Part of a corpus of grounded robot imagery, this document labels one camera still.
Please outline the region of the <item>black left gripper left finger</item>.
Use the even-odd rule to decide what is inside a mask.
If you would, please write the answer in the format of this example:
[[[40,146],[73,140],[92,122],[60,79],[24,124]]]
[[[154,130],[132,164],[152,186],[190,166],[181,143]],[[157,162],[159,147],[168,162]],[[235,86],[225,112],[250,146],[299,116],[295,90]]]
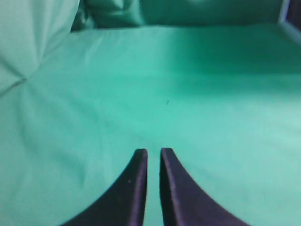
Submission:
[[[110,188],[64,226],[142,226],[147,196],[148,153],[135,150]]]

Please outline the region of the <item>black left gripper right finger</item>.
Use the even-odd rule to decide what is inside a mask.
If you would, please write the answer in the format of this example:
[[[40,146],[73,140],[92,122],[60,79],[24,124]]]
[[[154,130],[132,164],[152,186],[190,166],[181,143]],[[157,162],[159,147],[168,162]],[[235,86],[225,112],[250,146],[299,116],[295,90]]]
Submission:
[[[159,192],[166,226],[247,226],[213,200],[171,148],[160,151]]]

